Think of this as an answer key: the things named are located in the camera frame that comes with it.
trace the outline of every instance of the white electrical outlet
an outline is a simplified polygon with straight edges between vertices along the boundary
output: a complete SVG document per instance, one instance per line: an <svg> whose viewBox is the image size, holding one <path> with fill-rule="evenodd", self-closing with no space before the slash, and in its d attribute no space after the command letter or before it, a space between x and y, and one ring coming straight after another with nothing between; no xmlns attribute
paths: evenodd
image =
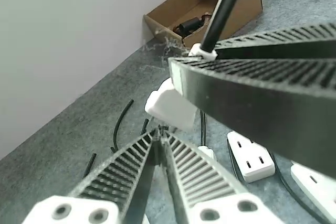
<svg viewBox="0 0 336 224"><path fill-rule="evenodd" d="M274 162L264 147L234 131L227 134L227 139L246 182L251 183L275 173Z"/></svg>
<svg viewBox="0 0 336 224"><path fill-rule="evenodd" d="M292 165L290 173L325 217L336 223L336 180L297 163Z"/></svg>

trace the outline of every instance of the cardboard box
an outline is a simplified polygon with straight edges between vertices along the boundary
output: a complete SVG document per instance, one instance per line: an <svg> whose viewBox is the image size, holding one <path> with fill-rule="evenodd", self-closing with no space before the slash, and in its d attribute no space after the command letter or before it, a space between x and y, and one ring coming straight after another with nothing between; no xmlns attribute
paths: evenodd
<svg viewBox="0 0 336 224"><path fill-rule="evenodd" d="M208 24L182 38L173 32L173 28L180 23L194 17L201 18L205 13L212 13L218 0L167 0L150 13L144 15L153 35L160 41L175 39L185 47L201 42ZM221 39L230 37L249 21L256 18L263 11L261 0L237 0L229 20L220 36Z"/></svg>

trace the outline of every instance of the gray floor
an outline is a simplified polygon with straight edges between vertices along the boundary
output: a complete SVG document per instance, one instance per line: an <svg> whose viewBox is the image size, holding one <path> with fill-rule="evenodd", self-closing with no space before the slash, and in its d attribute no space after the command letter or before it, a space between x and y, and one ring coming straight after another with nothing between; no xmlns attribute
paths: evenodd
<svg viewBox="0 0 336 224"><path fill-rule="evenodd" d="M264 13L238 34L335 19L336 0L263 0L263 4ZM0 161L0 223L21 223L37 201L70 192L81 180L92 152L98 153L97 163L109 157L113 127L130 99L135 103L120 126L119 145L140 134L146 117L144 103L149 93L169 76L166 59L174 55L170 48L156 43L153 40L131 55ZM199 122L197 118L193 132L180 132L180 137L198 144ZM218 161L231 170L228 132L228 128L208 118L208 144ZM290 179L290 163L281 158L279 165ZM151 224L175 223L172 205L165 200L168 192L163 181L157 170L146 208ZM316 223L274 177L247 187L285 223Z"/></svg>

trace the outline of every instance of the white plastic block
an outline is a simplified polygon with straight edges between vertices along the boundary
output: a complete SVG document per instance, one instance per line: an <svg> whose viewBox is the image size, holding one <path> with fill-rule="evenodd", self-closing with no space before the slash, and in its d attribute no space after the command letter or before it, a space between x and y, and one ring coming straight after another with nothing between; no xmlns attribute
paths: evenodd
<svg viewBox="0 0 336 224"><path fill-rule="evenodd" d="M212 50L212 52L206 52L201 49L201 43L195 43L190 49L188 56L203 56L206 60L215 60L217 52L215 50Z"/></svg>
<svg viewBox="0 0 336 224"><path fill-rule="evenodd" d="M145 110L171 126L189 131L193 128L197 108L175 90L172 79L168 78L150 94Z"/></svg>
<svg viewBox="0 0 336 224"><path fill-rule="evenodd" d="M336 180L298 163L292 165L290 173L325 217L336 223Z"/></svg>
<svg viewBox="0 0 336 224"><path fill-rule="evenodd" d="M246 182L251 183L275 173L274 162L264 147L234 131L227 134L227 139Z"/></svg>
<svg viewBox="0 0 336 224"><path fill-rule="evenodd" d="M205 145L199 146L198 149L200 151L204 152L206 155L208 155L213 160L217 161L216 155L215 155L215 153L214 153L214 151L212 149L208 148Z"/></svg>
<svg viewBox="0 0 336 224"><path fill-rule="evenodd" d="M118 206L113 202L61 196L37 203L23 224L92 224L97 214L106 219L102 223L120 224Z"/></svg>
<svg viewBox="0 0 336 224"><path fill-rule="evenodd" d="M192 224L283 224L263 202L250 193L197 203L188 213Z"/></svg>

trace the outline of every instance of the white wall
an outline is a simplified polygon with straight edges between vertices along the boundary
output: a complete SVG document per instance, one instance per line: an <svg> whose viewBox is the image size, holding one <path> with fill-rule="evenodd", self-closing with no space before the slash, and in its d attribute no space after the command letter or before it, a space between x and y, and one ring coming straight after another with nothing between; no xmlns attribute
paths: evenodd
<svg viewBox="0 0 336 224"><path fill-rule="evenodd" d="M0 0L0 158L152 38L164 0Z"/></svg>

